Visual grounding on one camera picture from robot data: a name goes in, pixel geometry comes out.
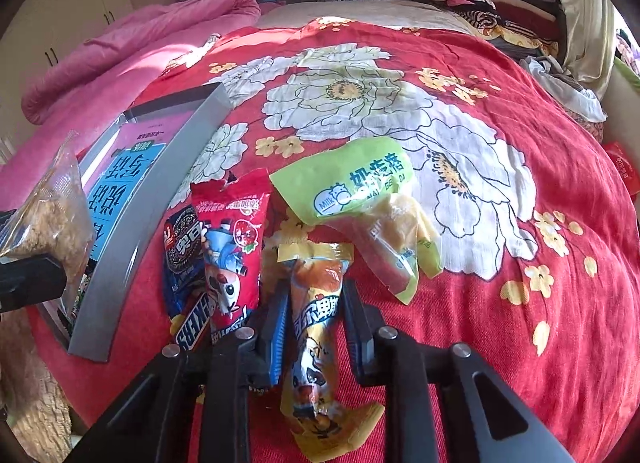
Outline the light green milk candy bag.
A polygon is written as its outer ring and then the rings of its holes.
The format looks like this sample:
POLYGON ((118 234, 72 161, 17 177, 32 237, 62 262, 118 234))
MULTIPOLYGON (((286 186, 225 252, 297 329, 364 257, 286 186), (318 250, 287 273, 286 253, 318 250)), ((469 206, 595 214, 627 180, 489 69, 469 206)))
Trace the light green milk candy bag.
POLYGON ((414 197, 418 179, 398 141, 356 139, 296 160, 270 180, 300 221, 352 243, 401 303, 411 303, 421 275, 442 272, 439 233, 414 197))

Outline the red floral bedspread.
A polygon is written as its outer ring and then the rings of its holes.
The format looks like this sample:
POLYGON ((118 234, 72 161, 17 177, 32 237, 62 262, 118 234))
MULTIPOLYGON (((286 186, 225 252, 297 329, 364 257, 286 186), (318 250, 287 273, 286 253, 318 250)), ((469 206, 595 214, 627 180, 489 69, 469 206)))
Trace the red floral bedspread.
POLYGON ((410 158, 442 272, 405 305, 362 261, 361 295, 418 339, 477 349, 578 462, 639 406, 639 232, 614 163, 510 58, 453 30, 318 19, 214 35, 130 105, 221 82, 230 114, 193 183, 277 171, 361 138, 410 158))

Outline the white plastic bag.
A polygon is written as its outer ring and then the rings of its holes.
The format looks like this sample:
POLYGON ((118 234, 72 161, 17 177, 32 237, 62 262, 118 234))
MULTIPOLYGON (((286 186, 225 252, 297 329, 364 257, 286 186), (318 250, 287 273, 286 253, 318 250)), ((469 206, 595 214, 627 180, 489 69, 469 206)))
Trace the white plastic bag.
POLYGON ((595 124, 608 118, 597 95, 565 72, 553 56, 526 56, 520 65, 566 111, 595 124))

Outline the grey tray with pink book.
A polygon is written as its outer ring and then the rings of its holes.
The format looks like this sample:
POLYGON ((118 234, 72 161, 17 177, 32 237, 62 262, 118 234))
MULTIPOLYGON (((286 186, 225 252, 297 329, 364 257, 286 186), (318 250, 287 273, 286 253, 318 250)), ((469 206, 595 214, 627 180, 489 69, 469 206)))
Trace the grey tray with pink book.
POLYGON ((77 307, 43 305, 73 356, 105 362, 134 274, 186 174, 231 104, 219 82, 122 112, 80 161, 96 241, 77 307))

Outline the yellow cone snack packet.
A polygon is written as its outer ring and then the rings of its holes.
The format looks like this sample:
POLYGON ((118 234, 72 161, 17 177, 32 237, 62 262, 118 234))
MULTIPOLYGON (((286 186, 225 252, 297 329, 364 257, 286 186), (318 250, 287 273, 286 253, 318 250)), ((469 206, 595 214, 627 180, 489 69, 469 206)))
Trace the yellow cone snack packet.
POLYGON ((278 263, 290 275, 295 356, 286 372, 280 409, 302 454, 327 462, 359 449, 378 425, 384 405, 355 409, 337 400, 335 329, 344 276, 354 258, 348 243, 282 244, 278 263))

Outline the beige bed sheet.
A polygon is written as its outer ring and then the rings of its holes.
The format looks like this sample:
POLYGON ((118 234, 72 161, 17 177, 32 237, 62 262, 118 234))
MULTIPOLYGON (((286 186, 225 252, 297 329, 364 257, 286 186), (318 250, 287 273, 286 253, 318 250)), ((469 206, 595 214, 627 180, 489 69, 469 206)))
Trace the beige bed sheet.
POLYGON ((315 19, 338 19, 394 28, 453 30, 480 37, 482 34, 461 16, 430 4, 408 0, 315 1, 286 4, 263 14, 258 28, 303 27, 315 19))

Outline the cream curtain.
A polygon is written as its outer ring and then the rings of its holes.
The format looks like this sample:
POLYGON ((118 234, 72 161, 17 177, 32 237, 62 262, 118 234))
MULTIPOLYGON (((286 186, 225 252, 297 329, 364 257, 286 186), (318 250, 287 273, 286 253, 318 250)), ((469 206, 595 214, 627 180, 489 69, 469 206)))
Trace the cream curtain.
POLYGON ((560 0, 565 14, 564 66, 602 99, 615 56, 615 14, 610 0, 560 0))

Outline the blue oreo packet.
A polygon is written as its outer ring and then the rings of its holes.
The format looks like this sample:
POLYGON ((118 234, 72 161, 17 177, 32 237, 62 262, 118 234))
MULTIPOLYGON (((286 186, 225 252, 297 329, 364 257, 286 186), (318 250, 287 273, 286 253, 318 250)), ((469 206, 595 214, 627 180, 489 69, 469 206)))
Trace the blue oreo packet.
POLYGON ((201 223, 192 205, 174 212, 163 227, 163 298, 168 316, 180 315, 195 287, 204 283, 201 223))

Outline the red cartoon snack packet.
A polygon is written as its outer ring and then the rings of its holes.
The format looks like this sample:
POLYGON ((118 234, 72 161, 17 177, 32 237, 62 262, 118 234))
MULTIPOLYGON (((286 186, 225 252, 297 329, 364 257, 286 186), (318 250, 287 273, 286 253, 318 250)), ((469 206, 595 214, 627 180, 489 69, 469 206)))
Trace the red cartoon snack packet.
POLYGON ((258 307, 262 238, 272 192, 268 170, 233 181, 193 183, 191 202, 201 225, 204 277, 213 299, 210 336, 218 343, 258 307))

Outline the stack of folded clothes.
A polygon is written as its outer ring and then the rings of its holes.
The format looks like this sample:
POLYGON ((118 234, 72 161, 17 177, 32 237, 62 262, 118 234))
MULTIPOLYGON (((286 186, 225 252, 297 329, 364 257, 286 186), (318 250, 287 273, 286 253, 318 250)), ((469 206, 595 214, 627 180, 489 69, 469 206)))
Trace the stack of folded clothes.
POLYGON ((514 60, 566 55, 566 19, 560 0, 430 0, 470 24, 514 60))

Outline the clear nut bar packet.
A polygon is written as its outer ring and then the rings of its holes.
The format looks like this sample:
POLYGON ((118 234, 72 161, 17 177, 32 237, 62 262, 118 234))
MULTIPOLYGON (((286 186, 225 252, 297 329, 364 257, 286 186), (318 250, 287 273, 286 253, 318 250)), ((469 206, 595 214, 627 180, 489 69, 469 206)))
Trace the clear nut bar packet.
POLYGON ((82 189, 78 160, 70 134, 29 193, 1 231, 1 255, 12 261, 49 254, 66 275, 61 306, 73 310, 80 282, 96 239, 87 197, 82 189))

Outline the brown fluffy rug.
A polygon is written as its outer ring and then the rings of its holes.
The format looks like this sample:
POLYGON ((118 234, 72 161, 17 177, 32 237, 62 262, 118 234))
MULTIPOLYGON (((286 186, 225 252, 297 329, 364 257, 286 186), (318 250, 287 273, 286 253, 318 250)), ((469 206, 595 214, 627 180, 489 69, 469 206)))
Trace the brown fluffy rug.
POLYGON ((70 407, 37 353, 24 310, 1 316, 1 404, 12 433, 38 462, 62 462, 70 453, 70 407))

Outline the snickers bar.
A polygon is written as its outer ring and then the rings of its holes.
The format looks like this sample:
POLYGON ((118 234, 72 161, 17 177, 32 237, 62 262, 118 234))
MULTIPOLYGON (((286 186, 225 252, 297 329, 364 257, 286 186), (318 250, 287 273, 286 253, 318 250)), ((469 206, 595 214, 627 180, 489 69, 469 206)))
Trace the snickers bar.
POLYGON ((212 298, 203 292, 186 309, 184 320, 174 335, 175 343, 184 351, 193 350, 209 330, 212 298))

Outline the pink duvet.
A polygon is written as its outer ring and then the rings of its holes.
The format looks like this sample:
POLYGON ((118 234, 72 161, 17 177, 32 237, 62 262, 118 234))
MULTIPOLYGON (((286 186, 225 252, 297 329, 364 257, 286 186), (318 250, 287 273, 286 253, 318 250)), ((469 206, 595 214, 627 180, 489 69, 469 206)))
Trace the pink duvet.
POLYGON ((171 62, 261 15, 256 0, 152 4, 83 42, 23 94, 21 110, 35 131, 1 168, 2 208, 25 201, 70 132, 78 134, 74 150, 85 150, 171 62))

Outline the cream wardrobe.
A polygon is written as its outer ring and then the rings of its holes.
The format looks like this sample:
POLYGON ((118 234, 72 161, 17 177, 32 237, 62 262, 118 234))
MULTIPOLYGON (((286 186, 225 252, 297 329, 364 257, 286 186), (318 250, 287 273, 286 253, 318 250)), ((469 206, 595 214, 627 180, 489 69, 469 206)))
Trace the cream wardrobe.
POLYGON ((130 0, 25 0, 1 37, 1 139, 18 148, 34 132, 21 100, 34 79, 132 11, 130 0))

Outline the red plastic bag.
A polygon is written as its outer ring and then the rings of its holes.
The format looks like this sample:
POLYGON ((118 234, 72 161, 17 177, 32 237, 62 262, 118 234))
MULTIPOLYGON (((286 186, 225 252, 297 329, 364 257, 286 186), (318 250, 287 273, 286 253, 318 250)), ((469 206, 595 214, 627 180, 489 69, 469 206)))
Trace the red plastic bag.
POLYGON ((631 159, 618 142, 605 143, 603 149, 614 163, 631 200, 634 201, 640 193, 640 179, 638 171, 631 163, 631 159))

